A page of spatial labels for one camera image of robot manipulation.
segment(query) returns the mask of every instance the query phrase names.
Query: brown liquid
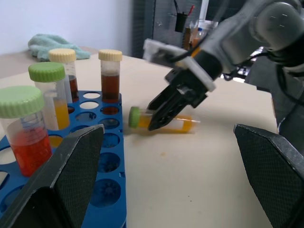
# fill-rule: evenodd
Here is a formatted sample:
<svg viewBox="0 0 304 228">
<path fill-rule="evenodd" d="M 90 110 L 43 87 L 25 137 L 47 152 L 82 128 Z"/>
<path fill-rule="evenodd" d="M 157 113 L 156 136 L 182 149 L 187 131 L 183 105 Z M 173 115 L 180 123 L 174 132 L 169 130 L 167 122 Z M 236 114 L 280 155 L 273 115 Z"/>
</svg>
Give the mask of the brown liquid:
<svg viewBox="0 0 304 228">
<path fill-rule="evenodd" d="M 102 108 L 102 112 L 105 115 L 115 115 L 118 113 L 118 108 L 116 107 L 104 107 Z"/>
<path fill-rule="evenodd" d="M 68 113 L 71 114 L 75 111 L 75 108 L 68 106 L 67 110 L 68 110 Z"/>
<path fill-rule="evenodd" d="M 74 75 L 69 75 L 68 78 L 70 80 L 72 102 L 79 101 L 77 78 Z"/>
<path fill-rule="evenodd" d="M 106 103 L 117 103 L 119 101 L 119 75 L 101 76 L 102 101 Z"/>
</svg>

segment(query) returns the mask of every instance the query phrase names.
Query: blue test tube rack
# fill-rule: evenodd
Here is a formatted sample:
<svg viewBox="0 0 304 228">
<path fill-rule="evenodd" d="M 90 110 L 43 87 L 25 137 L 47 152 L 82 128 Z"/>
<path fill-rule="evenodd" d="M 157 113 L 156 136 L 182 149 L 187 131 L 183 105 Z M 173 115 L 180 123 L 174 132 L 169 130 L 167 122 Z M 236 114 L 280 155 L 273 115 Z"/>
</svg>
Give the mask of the blue test tube rack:
<svg viewBox="0 0 304 228">
<path fill-rule="evenodd" d="M 94 99 L 85 98 L 86 94 L 95 94 Z M 82 103 L 95 102 L 94 109 L 83 109 Z M 119 103 L 107 104 L 101 101 L 98 91 L 79 91 L 79 101 L 68 104 L 73 110 L 70 116 L 70 126 L 61 131 L 48 131 L 50 137 L 66 137 L 79 129 L 104 124 L 105 134 L 98 164 L 98 173 L 90 203 L 88 204 L 82 228 L 126 228 L 126 187 L 124 170 L 124 135 L 123 113 L 120 95 Z M 104 110 L 111 108 L 117 114 L 106 115 Z M 0 153 L 10 147 L 6 137 L 0 141 Z M 22 176 L 16 162 L 0 164 L 0 171 L 8 173 L 0 184 L 0 218 L 7 207 L 13 202 L 18 192 L 29 178 Z"/>
</svg>

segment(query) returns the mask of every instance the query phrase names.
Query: pen holder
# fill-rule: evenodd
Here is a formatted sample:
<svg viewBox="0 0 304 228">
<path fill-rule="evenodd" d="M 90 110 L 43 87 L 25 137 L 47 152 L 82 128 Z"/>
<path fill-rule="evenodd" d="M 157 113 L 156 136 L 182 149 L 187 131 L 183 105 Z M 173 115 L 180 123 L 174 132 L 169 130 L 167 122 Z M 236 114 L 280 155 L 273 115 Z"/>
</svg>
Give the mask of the pen holder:
<svg viewBox="0 0 304 228">
<path fill-rule="evenodd" d="M 188 15 L 184 13 L 178 13 L 176 16 L 176 25 L 175 25 L 175 31 L 176 32 L 183 32 L 184 27 L 186 24 Z"/>
</svg>

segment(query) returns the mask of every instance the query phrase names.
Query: tube cap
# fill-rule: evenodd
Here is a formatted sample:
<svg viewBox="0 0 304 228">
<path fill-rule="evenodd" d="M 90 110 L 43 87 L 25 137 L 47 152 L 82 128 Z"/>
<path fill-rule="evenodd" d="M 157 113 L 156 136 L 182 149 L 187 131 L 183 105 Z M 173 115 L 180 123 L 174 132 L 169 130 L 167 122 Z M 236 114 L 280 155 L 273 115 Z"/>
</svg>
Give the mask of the tube cap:
<svg viewBox="0 0 304 228">
<path fill-rule="evenodd" d="M 129 127 L 137 128 L 141 117 L 141 111 L 139 107 L 131 107 L 129 112 Z"/>
<path fill-rule="evenodd" d="M 12 86 L 0 89 L 0 118 L 24 117 L 44 107 L 42 92 L 33 86 Z"/>
<path fill-rule="evenodd" d="M 76 60 L 76 52 L 73 49 L 57 48 L 48 52 L 49 60 L 57 63 L 69 63 Z"/>
<path fill-rule="evenodd" d="M 35 63 L 28 68 L 29 77 L 34 82 L 56 82 L 65 78 L 65 68 L 61 63 Z"/>
<path fill-rule="evenodd" d="M 99 59 L 103 61 L 122 61 L 123 53 L 117 50 L 99 50 Z"/>
</svg>

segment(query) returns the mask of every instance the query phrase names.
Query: fallen test tube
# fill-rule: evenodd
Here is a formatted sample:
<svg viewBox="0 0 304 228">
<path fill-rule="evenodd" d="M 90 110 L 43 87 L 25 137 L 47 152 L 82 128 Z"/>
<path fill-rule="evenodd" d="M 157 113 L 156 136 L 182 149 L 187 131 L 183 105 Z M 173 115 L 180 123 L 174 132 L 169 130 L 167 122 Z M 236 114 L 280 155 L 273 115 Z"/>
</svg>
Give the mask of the fallen test tube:
<svg viewBox="0 0 304 228">
<path fill-rule="evenodd" d="M 129 113 L 129 126 L 134 129 L 148 129 L 152 115 L 152 110 L 132 107 Z M 164 126 L 162 130 L 171 133 L 190 133 L 198 123 L 199 121 L 193 120 L 191 116 L 178 115 L 168 125 Z"/>
</svg>

